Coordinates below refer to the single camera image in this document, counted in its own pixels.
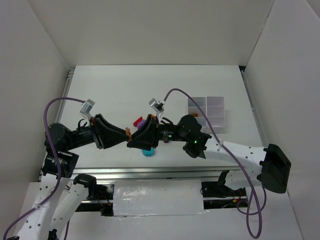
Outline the brown lego plate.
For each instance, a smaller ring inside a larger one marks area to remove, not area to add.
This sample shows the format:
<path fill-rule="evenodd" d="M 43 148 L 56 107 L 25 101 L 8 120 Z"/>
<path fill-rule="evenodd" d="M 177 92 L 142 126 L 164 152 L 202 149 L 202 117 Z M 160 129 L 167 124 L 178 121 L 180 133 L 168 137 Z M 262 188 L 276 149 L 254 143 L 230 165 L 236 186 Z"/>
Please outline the brown lego plate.
<path fill-rule="evenodd" d="M 129 127 L 125 128 L 125 134 L 127 136 L 127 142 L 131 142 L 132 141 L 132 134 L 131 134 L 131 130 Z"/>

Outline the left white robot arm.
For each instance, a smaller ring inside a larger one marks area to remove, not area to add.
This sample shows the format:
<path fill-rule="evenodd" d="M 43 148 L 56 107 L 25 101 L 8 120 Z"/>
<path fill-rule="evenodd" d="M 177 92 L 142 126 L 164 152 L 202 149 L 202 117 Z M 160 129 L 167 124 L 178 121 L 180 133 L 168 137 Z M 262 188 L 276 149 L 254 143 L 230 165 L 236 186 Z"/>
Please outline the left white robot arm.
<path fill-rule="evenodd" d="M 102 115 L 91 117 L 76 130 L 61 123 L 46 126 L 47 155 L 40 187 L 32 208 L 13 223 L 24 221 L 13 240 L 59 240 L 66 235 L 70 219 L 81 202 L 96 195 L 97 179 L 85 173 L 71 179 L 79 156 L 71 150 L 95 143 L 108 149 L 130 140 L 129 129 L 107 122 Z"/>

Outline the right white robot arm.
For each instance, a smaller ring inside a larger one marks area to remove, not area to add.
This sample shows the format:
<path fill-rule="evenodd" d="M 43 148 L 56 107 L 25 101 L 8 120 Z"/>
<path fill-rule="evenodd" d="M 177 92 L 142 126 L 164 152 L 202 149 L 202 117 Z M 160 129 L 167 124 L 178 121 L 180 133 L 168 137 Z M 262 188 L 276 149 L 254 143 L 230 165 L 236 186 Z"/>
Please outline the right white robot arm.
<path fill-rule="evenodd" d="M 240 173 L 228 172 L 219 178 L 219 182 L 229 189 L 262 186 L 277 194 L 287 191 L 292 164 L 279 146 L 252 147 L 216 140 L 201 128 L 190 114 L 183 116 L 176 125 L 161 124 L 156 116 L 150 114 L 132 134 L 127 147 L 150 150 L 156 148 L 160 141 L 183 142 L 182 149 L 191 158 L 238 164 Z"/>

